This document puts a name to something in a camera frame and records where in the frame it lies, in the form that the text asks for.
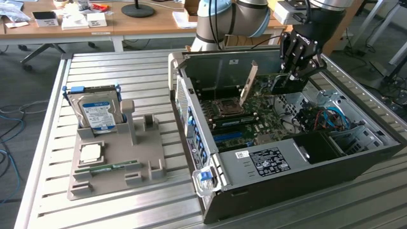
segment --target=floor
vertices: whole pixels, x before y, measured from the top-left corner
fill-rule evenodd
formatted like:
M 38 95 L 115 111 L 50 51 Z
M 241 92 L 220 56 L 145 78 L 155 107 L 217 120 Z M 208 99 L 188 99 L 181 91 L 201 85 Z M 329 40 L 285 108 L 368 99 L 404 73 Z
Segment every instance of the floor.
M 357 26 L 361 24 L 365 14 L 363 13 L 359 17 L 353 19 L 352 25 L 348 32 L 352 33 L 357 30 Z M 371 32 L 369 28 L 364 34 L 364 38 Z M 380 62 L 385 67 L 391 68 L 387 61 L 391 59 L 396 51 L 400 49 L 401 45 L 407 41 L 407 34 L 395 28 L 387 28 L 376 44 L 376 53 L 368 52 L 363 57 L 365 60 L 372 60 Z M 169 48 L 183 48 L 184 45 L 192 43 L 193 38 L 173 38 L 173 39 L 160 39 L 160 40 L 139 40 L 137 42 L 128 42 L 133 46 L 133 50 L 137 49 L 169 49 Z M 363 47 L 364 40 L 359 40 L 359 43 L 353 47 Z M 63 44 L 61 48 L 69 53 L 88 53 L 88 52 L 112 52 L 113 46 L 111 42 L 96 42 L 96 49 L 88 47 L 87 43 Z M 28 48 L 34 49 L 37 45 L 29 45 Z M 24 58 L 26 52 L 20 51 L 17 46 L 9 46 L 8 51 L 0 55 L 0 107 L 14 104 L 22 105 L 33 101 L 46 100 L 50 95 L 52 85 L 54 80 L 54 74 L 59 66 L 60 54 L 54 49 L 46 50 L 38 57 L 36 57 L 29 64 L 33 66 L 33 71 L 26 73 L 18 64 L 18 61 Z M 345 70 L 351 70 L 360 66 L 363 62 L 343 52 L 333 52 L 331 55 L 333 61 Z M 371 72 L 369 65 L 357 68 L 351 72 L 351 75 L 359 78 L 379 76 L 377 73 Z M 407 69 L 403 68 L 400 76 L 405 75 Z M 400 116 L 405 115 L 401 108 L 391 105 L 391 101 L 385 101 Z M 16 109 L 18 106 L 9 106 L 5 109 Z M 45 108 L 45 104 L 40 104 L 32 108 L 29 111 L 41 110 Z M 6 114 L 8 117 L 20 118 L 20 113 Z M 30 160 L 33 157 L 36 142 L 38 139 L 41 124 L 45 113 L 28 114 L 25 115 L 25 128 L 21 134 L 17 135 L 12 140 L 6 141 L 6 147 L 13 155 L 16 165 L 21 176 L 21 187 L 16 195 L 12 197 L 12 202 L 0 205 L 0 224 L 2 229 L 13 228 L 14 218 L 20 206 L 18 199 L 22 196 L 24 185 L 28 177 Z M 14 121 L 0 119 L 0 134 L 2 134 L 12 126 Z M 16 133 L 17 129 L 9 133 L 5 138 L 10 137 Z M 6 163 L 0 164 L 0 171 L 4 170 Z M 10 167 L 5 175 L 0 178 L 0 199 L 5 198 L 14 190 L 16 187 L 16 174 L 13 168 Z

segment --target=office chair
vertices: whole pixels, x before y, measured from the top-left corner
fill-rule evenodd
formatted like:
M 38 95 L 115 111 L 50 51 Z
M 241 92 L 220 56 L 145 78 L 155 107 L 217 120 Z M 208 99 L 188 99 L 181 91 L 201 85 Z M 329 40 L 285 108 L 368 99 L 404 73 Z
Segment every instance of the office chair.
M 96 45 L 93 42 L 88 42 L 88 46 L 91 48 L 96 48 Z M 56 43 L 50 44 L 42 44 L 25 58 L 20 61 L 21 67 L 25 71 L 32 71 L 32 66 L 29 64 L 25 64 L 32 58 L 34 58 L 42 51 L 45 51 L 48 48 L 54 48 L 61 54 L 65 53 L 65 51 L 59 47 Z M 28 51 L 28 48 L 25 45 L 18 45 L 18 49 L 22 51 Z

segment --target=paper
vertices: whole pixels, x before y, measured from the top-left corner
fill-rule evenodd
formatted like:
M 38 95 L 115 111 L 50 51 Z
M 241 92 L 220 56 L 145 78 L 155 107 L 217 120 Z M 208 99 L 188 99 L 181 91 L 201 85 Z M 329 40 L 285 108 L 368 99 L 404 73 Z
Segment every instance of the paper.
M 176 21 L 176 25 L 181 29 L 196 28 L 197 22 L 188 22 L 187 15 L 184 12 L 172 12 L 172 17 Z
M 26 21 L 25 22 L 18 22 L 18 23 L 5 23 L 5 26 L 8 28 L 16 28 L 16 27 L 21 27 L 21 26 L 25 26 L 25 25 L 28 25 Z

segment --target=black sticker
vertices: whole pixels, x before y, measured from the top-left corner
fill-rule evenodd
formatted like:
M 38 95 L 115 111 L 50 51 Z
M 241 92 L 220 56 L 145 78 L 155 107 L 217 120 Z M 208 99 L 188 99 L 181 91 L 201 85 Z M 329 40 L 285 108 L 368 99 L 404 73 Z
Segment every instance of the black sticker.
M 261 177 L 289 170 L 288 163 L 279 148 L 265 149 L 249 153 L 259 175 Z

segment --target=wooden desk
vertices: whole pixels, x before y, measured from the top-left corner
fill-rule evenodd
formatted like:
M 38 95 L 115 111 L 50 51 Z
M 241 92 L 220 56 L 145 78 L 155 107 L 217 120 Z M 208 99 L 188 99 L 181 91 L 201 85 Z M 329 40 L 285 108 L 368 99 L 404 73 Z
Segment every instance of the wooden desk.
M 12 44 L 41 44 L 41 43 L 69 43 L 112 41 L 116 52 L 123 52 L 121 41 L 129 39 L 153 39 L 173 37 L 195 37 L 195 29 L 180 29 L 172 18 L 173 9 L 149 5 L 156 13 L 148 18 L 131 18 L 121 13 L 121 7 L 131 2 L 104 2 L 111 6 L 113 14 L 107 15 L 107 27 L 96 27 L 80 30 L 63 31 L 60 26 L 37 27 L 34 21 L 28 26 L 9 29 L 0 28 L 0 45 Z M 181 8 L 180 3 L 160 2 L 159 4 Z M 37 2 L 24 2 L 22 12 L 32 17 L 33 11 L 54 10 L 52 0 L 38 0 Z M 277 20 L 271 20 L 265 34 L 277 35 L 287 26 Z

